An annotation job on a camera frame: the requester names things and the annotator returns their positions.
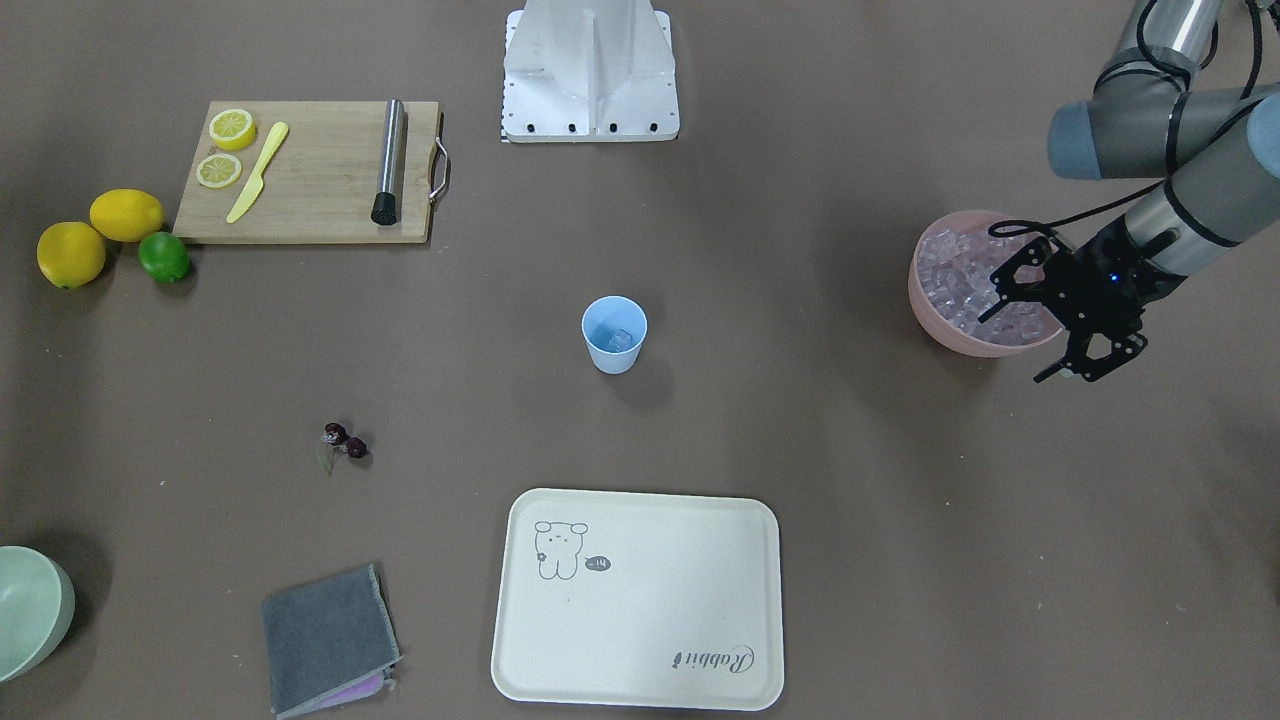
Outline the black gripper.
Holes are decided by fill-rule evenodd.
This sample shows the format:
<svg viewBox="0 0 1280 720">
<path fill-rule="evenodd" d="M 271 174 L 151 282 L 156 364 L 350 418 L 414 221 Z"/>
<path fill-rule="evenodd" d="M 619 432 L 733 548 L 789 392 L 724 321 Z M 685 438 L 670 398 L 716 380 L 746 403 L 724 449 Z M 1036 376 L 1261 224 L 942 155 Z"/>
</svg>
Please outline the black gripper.
<svg viewBox="0 0 1280 720">
<path fill-rule="evenodd" d="M 1044 283 L 1053 287 L 1053 314 L 1065 325 L 1068 343 L 1057 361 L 1033 377 L 1036 383 L 1061 374 L 1097 382 L 1139 356 L 1149 343 L 1142 334 L 1146 307 L 1166 299 L 1187 279 L 1157 264 L 1121 217 L 1078 249 L 1050 231 L 991 273 L 996 300 L 978 322 L 986 324 L 1011 304 L 1042 304 L 1042 281 L 1018 277 L 1024 270 L 1043 269 Z M 1097 357 L 1091 355 L 1094 337 L 1105 338 L 1107 345 Z"/>
</svg>

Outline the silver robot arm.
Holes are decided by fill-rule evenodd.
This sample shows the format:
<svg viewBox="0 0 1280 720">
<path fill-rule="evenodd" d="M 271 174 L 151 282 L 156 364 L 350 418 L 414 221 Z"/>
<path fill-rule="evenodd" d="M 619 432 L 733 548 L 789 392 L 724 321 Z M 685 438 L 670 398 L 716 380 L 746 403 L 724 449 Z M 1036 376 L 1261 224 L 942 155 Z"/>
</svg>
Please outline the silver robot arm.
<svg viewBox="0 0 1280 720">
<path fill-rule="evenodd" d="M 1091 99 L 1060 108 L 1047 154 L 1057 176 L 1151 178 L 1082 246 L 1059 223 L 998 222 L 1029 242 L 991 274 L 987 322 L 1011 304 L 1047 309 L 1068 332 L 1046 375 L 1088 382 L 1139 356 L 1146 307 L 1266 231 L 1279 213 L 1277 86 L 1194 91 L 1213 49 L 1219 1 L 1138 1 Z"/>
</svg>

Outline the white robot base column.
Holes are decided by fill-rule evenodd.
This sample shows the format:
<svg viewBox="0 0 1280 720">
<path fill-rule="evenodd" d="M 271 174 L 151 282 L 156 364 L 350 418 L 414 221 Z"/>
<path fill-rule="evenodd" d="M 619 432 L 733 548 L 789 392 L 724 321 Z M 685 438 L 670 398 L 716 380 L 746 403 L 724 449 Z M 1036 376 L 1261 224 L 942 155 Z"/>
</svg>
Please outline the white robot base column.
<svg viewBox="0 0 1280 720">
<path fill-rule="evenodd" d="M 500 137 L 637 143 L 678 137 L 672 23 L 649 1 L 527 1 L 506 17 Z"/>
</svg>

